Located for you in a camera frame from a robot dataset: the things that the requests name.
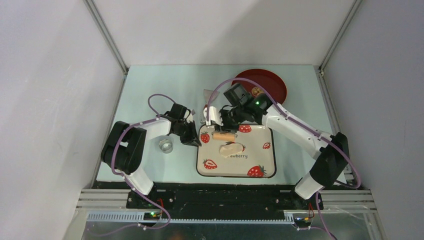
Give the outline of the strawberry print rectangular tray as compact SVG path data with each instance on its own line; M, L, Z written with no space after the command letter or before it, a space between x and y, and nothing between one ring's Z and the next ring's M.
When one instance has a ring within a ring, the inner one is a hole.
M235 141L213 139L215 129L203 125L199 130L201 146L197 150L196 170L204 177L272 178L277 172L274 136L262 125L242 124ZM244 145L241 153L223 157L222 145Z

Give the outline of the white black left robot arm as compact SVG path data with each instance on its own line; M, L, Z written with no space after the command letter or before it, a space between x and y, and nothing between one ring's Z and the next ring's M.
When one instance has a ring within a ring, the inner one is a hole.
M141 167L145 143L157 137L176 135L183 145L202 145L193 120L194 111L174 103L171 110L157 117L134 124L117 121L106 139L100 159L112 173L124 179L145 208L153 208L158 194L152 191L154 182Z

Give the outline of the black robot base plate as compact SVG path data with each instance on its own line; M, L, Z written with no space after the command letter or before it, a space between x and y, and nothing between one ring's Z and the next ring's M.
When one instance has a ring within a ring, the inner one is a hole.
M154 183L147 199L128 193L126 208L155 209L160 205L173 220L283 220L289 210L323 210L322 197L305 200L292 185Z

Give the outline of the wooden dough roller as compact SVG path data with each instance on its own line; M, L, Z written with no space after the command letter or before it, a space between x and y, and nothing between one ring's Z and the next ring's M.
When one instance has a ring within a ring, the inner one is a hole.
M216 141L235 142L237 135L230 132L214 132L212 138Z

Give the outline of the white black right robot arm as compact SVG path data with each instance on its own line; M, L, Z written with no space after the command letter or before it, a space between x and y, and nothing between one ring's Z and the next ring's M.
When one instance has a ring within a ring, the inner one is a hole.
M207 126L213 125L221 132L234 132L244 122L257 123L283 134L315 160L290 196L295 208L308 206L311 197L332 186L349 164L349 146L344 134L332 135L308 125L277 103L266 90L254 97L238 82L223 94L231 108L217 109L211 106L212 99L208 99L203 109Z

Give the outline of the white dough piece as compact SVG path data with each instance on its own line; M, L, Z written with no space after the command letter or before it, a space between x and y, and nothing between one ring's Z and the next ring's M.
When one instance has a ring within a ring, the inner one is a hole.
M244 145L240 143L232 142L229 144L222 145L219 148L219 154L224 158L228 158L232 155L242 153L244 149L245 149Z

